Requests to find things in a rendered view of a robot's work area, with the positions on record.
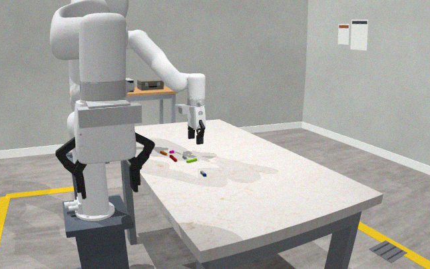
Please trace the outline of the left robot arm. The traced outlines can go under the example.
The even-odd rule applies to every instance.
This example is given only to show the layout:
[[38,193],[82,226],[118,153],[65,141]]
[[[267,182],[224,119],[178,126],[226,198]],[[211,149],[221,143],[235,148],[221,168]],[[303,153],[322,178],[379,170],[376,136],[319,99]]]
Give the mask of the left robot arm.
[[187,107],[205,105],[205,75],[180,73],[144,31],[128,31],[126,49],[133,49],[172,91],[179,93],[188,89],[187,104],[174,105],[175,111],[185,115]]

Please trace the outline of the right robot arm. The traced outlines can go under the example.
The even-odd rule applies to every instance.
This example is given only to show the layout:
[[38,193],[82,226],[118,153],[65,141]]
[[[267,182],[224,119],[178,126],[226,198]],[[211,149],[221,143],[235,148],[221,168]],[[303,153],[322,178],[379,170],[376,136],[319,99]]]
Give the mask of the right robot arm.
[[[135,88],[126,80],[127,12],[128,0],[71,0],[53,15],[52,53],[69,60],[72,101],[87,105],[77,107],[80,129],[142,123],[142,105],[124,99]],[[86,221],[111,217],[105,163],[86,165],[83,176],[86,199],[77,193],[65,208]]]

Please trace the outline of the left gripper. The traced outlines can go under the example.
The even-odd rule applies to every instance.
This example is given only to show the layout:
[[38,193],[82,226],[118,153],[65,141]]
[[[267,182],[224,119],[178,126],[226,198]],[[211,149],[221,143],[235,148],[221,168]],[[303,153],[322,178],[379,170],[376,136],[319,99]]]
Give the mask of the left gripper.
[[204,106],[205,105],[188,107],[188,139],[195,138],[196,130],[196,144],[204,144],[204,130],[206,128],[206,114]]

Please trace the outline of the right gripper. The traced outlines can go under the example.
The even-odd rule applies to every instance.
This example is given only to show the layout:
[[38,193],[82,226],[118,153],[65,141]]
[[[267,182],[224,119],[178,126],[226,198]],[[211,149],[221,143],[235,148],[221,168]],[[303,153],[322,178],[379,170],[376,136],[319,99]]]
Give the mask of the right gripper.
[[[131,163],[129,166],[130,186],[134,192],[138,192],[140,170],[143,164],[149,159],[155,143],[136,133],[134,124],[80,129],[77,107],[87,107],[86,102],[80,99],[75,103],[75,137],[55,152],[56,157],[62,165],[74,175],[77,193],[82,193],[83,199],[87,197],[85,180],[82,173],[87,164],[121,160],[128,160]],[[137,157],[135,157],[136,142],[144,145],[143,150]],[[66,156],[66,154],[74,148],[78,158],[75,164]]]

